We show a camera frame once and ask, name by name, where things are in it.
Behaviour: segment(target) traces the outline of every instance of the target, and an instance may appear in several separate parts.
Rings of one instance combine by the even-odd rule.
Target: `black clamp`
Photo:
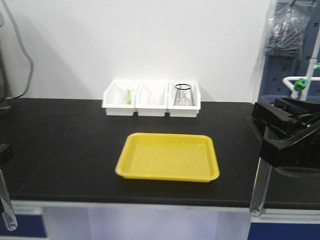
[[[13,157],[14,155],[12,153],[11,146],[4,143],[0,144],[0,169],[3,167],[3,165],[13,159]],[[2,214],[4,211],[5,209],[0,198],[0,214]]]
[[[277,137],[263,139],[262,159],[284,174],[320,174],[320,103],[291,98],[256,102],[252,117]]]

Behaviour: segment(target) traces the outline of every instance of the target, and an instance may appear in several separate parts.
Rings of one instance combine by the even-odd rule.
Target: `clear plastic bag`
[[[272,30],[265,54],[300,58],[306,27],[315,6],[315,1],[279,0],[270,19]]]

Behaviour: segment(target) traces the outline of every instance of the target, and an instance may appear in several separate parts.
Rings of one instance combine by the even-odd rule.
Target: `pegboard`
[[[259,101],[273,103],[276,98],[290,97],[291,91],[284,85],[282,80],[289,76],[306,75],[319,25],[320,0],[317,1],[317,6],[314,8],[306,28],[302,57],[300,59],[282,56],[266,57],[259,92]],[[313,76],[320,77],[320,71],[314,71]],[[320,81],[311,83],[307,100],[320,102]]]

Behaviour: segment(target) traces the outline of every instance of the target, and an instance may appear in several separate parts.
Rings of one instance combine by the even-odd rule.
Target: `lab bench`
[[[320,231],[320,178],[272,171],[266,212],[250,217],[260,150],[250,103],[202,102],[195,118],[108,116],[100,100],[22,98],[10,104],[0,116],[0,143],[11,145],[14,159],[3,175],[18,221],[40,216],[50,240],[148,239],[149,231],[152,239],[245,240],[250,225],[253,240],[263,224],[283,223]],[[133,133],[211,137],[219,178],[199,183],[116,175]]]

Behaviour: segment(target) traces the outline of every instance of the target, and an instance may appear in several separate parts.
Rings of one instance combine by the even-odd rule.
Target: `black countertop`
[[[106,116],[100,100],[16,99],[0,116],[0,143],[14,159],[2,171],[13,200],[249,207],[260,143],[253,105],[202,102],[196,118]],[[207,135],[220,177],[209,183],[133,180],[115,167],[136,132]],[[271,174],[266,208],[320,210],[320,178]]]

